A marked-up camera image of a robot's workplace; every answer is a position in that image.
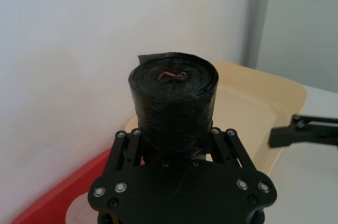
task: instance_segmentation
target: black metal bracket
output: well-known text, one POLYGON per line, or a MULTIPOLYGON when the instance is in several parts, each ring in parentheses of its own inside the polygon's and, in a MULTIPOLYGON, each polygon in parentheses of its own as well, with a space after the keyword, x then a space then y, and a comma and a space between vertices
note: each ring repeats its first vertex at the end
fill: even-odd
POLYGON ((338 119, 294 115, 289 126, 271 130, 270 147, 300 142, 338 146, 338 119))
POLYGON ((257 171, 237 132, 213 128, 213 162, 171 159, 143 163, 138 129, 116 134, 107 165, 88 193, 101 224, 262 224, 276 189, 257 171))

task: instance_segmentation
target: whiteboard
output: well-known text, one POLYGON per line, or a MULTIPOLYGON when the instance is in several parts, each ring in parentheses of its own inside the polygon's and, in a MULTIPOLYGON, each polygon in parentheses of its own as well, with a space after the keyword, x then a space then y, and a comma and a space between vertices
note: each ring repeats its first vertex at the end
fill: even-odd
POLYGON ((338 92, 338 0, 260 0, 249 66, 338 92))

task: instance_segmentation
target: white table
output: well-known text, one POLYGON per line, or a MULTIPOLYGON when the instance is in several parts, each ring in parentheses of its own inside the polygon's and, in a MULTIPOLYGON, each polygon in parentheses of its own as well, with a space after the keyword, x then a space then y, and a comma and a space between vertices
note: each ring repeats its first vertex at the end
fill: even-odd
MULTIPOLYGON (((305 89, 308 98, 302 115, 338 117, 337 94, 305 89)), ((285 148, 270 178, 278 197, 265 209, 266 224, 338 223, 336 147, 302 143, 285 148)))

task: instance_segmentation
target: beige tray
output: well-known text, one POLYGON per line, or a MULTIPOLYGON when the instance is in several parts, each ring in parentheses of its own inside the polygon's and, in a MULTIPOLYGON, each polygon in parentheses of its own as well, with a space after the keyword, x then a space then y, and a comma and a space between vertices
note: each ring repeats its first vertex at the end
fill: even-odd
MULTIPOLYGON (((281 152, 269 149, 270 130, 288 125, 291 115, 301 111, 307 97, 305 89, 294 81, 233 63, 217 62, 214 66, 220 77, 214 126, 235 129, 256 168, 269 174, 281 152)), ((135 116, 125 131, 136 127, 135 116)))

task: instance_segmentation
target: black plastic bag roll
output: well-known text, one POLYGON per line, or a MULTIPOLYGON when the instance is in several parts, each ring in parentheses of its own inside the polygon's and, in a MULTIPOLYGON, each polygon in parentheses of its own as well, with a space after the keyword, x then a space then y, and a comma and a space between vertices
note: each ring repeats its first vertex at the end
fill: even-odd
POLYGON ((140 56, 129 76, 142 139, 152 159, 206 154, 218 83, 215 67, 197 56, 140 56))

